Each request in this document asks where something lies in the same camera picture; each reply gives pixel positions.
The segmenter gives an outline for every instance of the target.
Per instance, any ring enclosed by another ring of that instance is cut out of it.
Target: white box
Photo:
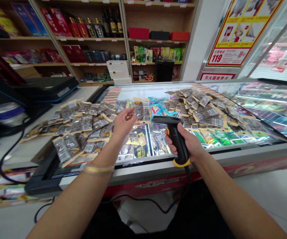
[[[115,85],[131,84],[132,83],[132,79],[131,79],[131,76],[128,76],[128,78],[124,78],[124,79],[114,79],[113,82],[114,82]]]
[[[107,61],[107,67],[108,67],[108,71],[129,72],[129,62],[128,61],[109,60],[109,61]]]
[[[110,78],[115,79],[125,79],[129,77],[128,71],[109,71]]]

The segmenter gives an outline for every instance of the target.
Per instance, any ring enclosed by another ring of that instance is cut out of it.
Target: gold bracelet
[[[96,166],[91,164],[91,162],[88,162],[84,166],[84,172],[88,174],[97,174],[97,175],[103,175],[103,174],[111,174],[114,171],[114,166]]]

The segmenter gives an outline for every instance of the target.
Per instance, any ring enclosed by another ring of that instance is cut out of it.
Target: black cable
[[[128,195],[128,194],[123,194],[123,195],[117,196],[117,197],[115,197],[115,198],[113,198],[113,199],[111,199],[111,200],[109,200],[109,201],[107,201],[107,202],[101,202],[101,203],[111,203],[111,202],[115,201],[115,200],[118,199],[118,198],[128,197],[128,198],[131,198],[132,200],[135,200],[135,201],[150,201],[150,202],[154,203],[154,204],[160,209],[161,212],[163,212],[164,214],[167,214],[167,213],[172,209],[172,207],[173,207],[179,200],[181,200],[181,199],[186,195],[186,193],[187,193],[187,192],[189,191],[189,189],[190,189],[190,185],[191,185],[191,175],[190,175],[189,166],[185,166],[184,169],[185,169],[185,172],[186,172],[186,175],[187,175],[187,187],[186,187],[185,191],[181,194],[181,196],[180,196],[177,200],[175,200],[175,201],[169,206],[169,208],[168,208],[167,210],[165,210],[165,211],[160,207],[160,205],[159,205],[156,201],[154,201],[154,200],[152,200],[152,199],[137,199],[137,198],[134,198],[134,197],[132,197],[132,196],[130,196],[130,195]]]
[[[46,206],[52,205],[52,203],[55,201],[55,197],[53,197],[53,200],[51,201],[51,203],[45,204],[44,206],[41,206],[40,209],[38,209],[38,211],[36,212],[35,216],[34,216],[34,223],[37,223],[37,216],[38,213]]]
[[[1,158],[0,160],[0,175],[6,179],[7,181],[10,181],[12,183],[15,183],[15,184],[26,184],[26,182],[20,182],[20,181],[16,181],[16,180],[13,180],[9,177],[6,176],[6,174],[3,172],[2,170],[2,166],[3,166],[3,163],[4,163],[4,159],[5,157],[13,150],[13,148],[20,142],[20,140],[23,138],[24,136],[24,133],[25,133],[25,125],[24,125],[24,122],[25,120],[29,119],[29,117],[26,117],[25,119],[23,119],[22,121],[22,127],[23,127],[23,130],[22,130],[22,133],[19,137],[19,139],[13,144],[13,146],[4,154],[4,156]]]

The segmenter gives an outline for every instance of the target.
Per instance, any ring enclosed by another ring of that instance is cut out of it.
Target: barcode scanner
[[[188,166],[191,163],[190,153],[185,145],[185,139],[178,131],[178,123],[183,124],[183,120],[169,116],[154,116],[152,122],[167,128],[168,135],[173,145],[177,148],[178,153],[177,157],[173,160],[174,165],[180,168]]]

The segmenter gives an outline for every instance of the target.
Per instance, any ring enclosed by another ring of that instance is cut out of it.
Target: white wall
[[[199,0],[182,73],[183,81],[194,81],[201,70],[206,51],[218,29],[225,0]]]

